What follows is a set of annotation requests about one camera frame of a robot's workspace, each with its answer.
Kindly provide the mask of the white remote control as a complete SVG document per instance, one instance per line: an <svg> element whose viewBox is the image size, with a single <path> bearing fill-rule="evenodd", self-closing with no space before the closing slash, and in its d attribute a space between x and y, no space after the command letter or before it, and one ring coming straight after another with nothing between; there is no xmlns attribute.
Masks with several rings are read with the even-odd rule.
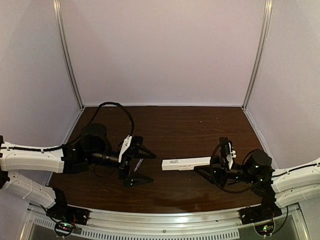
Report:
<svg viewBox="0 0 320 240"><path fill-rule="evenodd" d="M192 171L195 167L209 165L210 159L210 156L179 159L163 159L161 163L161 169L163 171Z"/></svg>

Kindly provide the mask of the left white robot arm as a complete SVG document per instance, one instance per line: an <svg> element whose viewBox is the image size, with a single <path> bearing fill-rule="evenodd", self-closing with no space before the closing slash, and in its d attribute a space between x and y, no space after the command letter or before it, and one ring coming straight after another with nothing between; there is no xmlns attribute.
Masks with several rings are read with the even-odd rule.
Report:
<svg viewBox="0 0 320 240"><path fill-rule="evenodd" d="M52 214L64 214L68 203L64 192L58 188L40 185L21 176L19 170L47 171L57 174L79 174L97 165L118 170L118 178L124 186L151 183L153 179L141 174L131 175L132 159L155 159L154 152L143 144L142 136L129 134L120 150L113 150L107 138L107 127L92 123L81 130L74 144L63 144L49 148L15 145L0 142L0 188L9 190L40 204Z"/></svg>

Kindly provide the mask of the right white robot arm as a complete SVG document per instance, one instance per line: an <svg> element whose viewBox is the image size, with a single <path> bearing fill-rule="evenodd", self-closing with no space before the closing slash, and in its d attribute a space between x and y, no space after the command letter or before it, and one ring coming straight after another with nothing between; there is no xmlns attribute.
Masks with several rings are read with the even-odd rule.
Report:
<svg viewBox="0 0 320 240"><path fill-rule="evenodd" d="M235 150L218 145L208 157L185 161L193 170L221 191L239 195L252 191L262 204L284 208L320 196L320 160L286 168L273 169L272 158L261 149L253 149L236 163Z"/></svg>

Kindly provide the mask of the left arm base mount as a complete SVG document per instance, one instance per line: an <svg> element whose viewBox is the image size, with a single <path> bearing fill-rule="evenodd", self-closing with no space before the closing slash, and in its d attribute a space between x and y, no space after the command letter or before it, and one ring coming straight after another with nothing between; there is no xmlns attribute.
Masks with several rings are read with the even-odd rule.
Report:
<svg viewBox="0 0 320 240"><path fill-rule="evenodd" d="M46 215L54 222L53 231L60 238L66 238L86 226L90 210L75 206L53 206L44 208Z"/></svg>

